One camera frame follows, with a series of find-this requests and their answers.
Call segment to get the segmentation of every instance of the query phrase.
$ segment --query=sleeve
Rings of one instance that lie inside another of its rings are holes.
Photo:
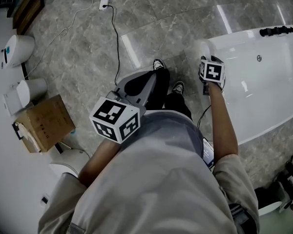
[[[86,187],[69,173],[62,174],[38,224],[38,234],[66,233]]]
[[[229,202],[241,205],[252,216],[259,232],[257,197],[239,156],[221,158],[216,163],[213,174]]]

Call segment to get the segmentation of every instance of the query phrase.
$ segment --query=gray marble floor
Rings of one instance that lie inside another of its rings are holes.
[[[92,0],[45,0],[45,8],[27,34],[36,47],[27,62],[30,71],[45,47],[65,27],[74,13]],[[77,14],[66,36],[58,37],[30,77],[44,77],[48,97],[60,94],[77,127],[65,141],[94,153],[102,140],[88,119],[100,96],[114,88],[117,72],[116,35],[111,25],[112,10],[91,9]],[[185,101],[195,122],[203,112],[184,49],[192,41],[272,25],[293,24],[293,0],[110,0],[116,8],[120,34],[119,79],[148,70],[155,57],[162,58],[171,72],[171,84],[182,79]],[[211,139],[211,126],[204,118],[202,132]],[[254,187],[269,184],[293,154],[293,119],[277,129],[239,147],[240,156]]]

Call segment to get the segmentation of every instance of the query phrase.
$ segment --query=cardboard box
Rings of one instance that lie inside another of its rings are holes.
[[[16,122],[23,124],[32,134],[41,152],[47,152],[75,129],[60,95],[27,109],[16,119]],[[30,141],[25,138],[22,140],[30,153],[36,153]]]

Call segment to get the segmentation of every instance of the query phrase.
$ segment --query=black pants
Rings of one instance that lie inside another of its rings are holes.
[[[191,111],[186,106],[183,96],[176,92],[172,92],[169,95],[167,94],[170,80],[169,70],[159,68],[158,70],[150,72],[156,73],[156,84],[146,104],[146,109],[161,110],[163,105],[165,105],[165,109],[177,111],[192,119]]]

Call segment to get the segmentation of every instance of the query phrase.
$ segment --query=bathtub faucet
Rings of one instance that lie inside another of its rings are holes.
[[[293,32],[293,28],[287,28],[286,26],[282,26],[282,27],[274,27],[274,28],[267,28],[267,29],[261,29],[259,31],[260,35],[262,37],[264,36],[274,36],[274,35],[280,35],[280,34],[288,34],[288,33],[292,33]]]

